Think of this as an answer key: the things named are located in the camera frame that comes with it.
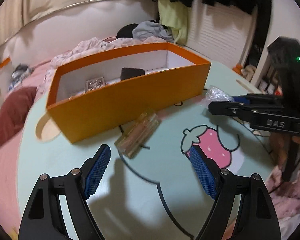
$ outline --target blue textured pad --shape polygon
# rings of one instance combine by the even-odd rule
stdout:
[[[213,200],[216,200],[217,191],[215,186],[215,180],[209,171],[207,165],[204,163],[200,154],[194,147],[190,149],[190,161],[194,167],[195,172],[201,182],[204,192],[209,195]]]
[[[103,174],[108,166],[110,161],[111,151],[110,147],[106,147],[103,152],[100,154],[98,160],[94,164],[93,168],[90,171],[90,174],[86,178],[86,187],[84,194],[88,199],[91,195],[95,194],[99,183],[102,179]]]

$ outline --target white louvered panel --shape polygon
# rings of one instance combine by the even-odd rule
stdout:
[[[233,68],[240,62],[252,16],[235,6],[194,0],[186,46]]]

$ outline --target round table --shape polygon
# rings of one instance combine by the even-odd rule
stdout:
[[[246,94],[248,91],[237,80],[258,92],[218,62],[211,64],[206,87],[214,85],[233,96]],[[186,156],[193,144],[199,144],[203,151],[215,156],[217,163],[228,166],[237,175],[250,176],[256,172],[266,180],[273,168],[267,141],[253,135],[245,124],[211,115],[202,105],[202,96],[159,111],[162,123],[146,142],[150,149],[141,149],[133,159],[120,156],[114,146],[121,135],[119,128],[75,144],[69,143],[63,134],[50,142],[40,142],[35,127],[45,114],[46,100],[44,95],[29,112],[20,144],[20,213],[23,214],[41,174],[65,175],[81,167],[101,144],[107,144],[111,160],[96,193],[87,201],[106,240],[182,240],[197,236],[213,200],[204,193]],[[236,216],[239,201],[238,196],[231,219]],[[65,196],[60,196],[60,203],[69,237],[78,239]]]

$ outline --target open cardboard box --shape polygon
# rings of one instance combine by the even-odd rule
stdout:
[[[124,67],[146,75],[120,81]],[[142,44],[87,56],[59,67],[47,111],[71,143],[136,119],[147,107],[160,110],[200,95],[210,62],[170,43]],[[85,90],[101,77],[106,86]]]

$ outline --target crumpled plastic wrap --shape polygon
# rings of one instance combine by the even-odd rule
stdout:
[[[212,101],[234,101],[233,97],[228,95],[226,92],[222,91],[221,89],[210,86],[205,94],[205,99],[203,100],[203,105],[208,107],[208,105]]]

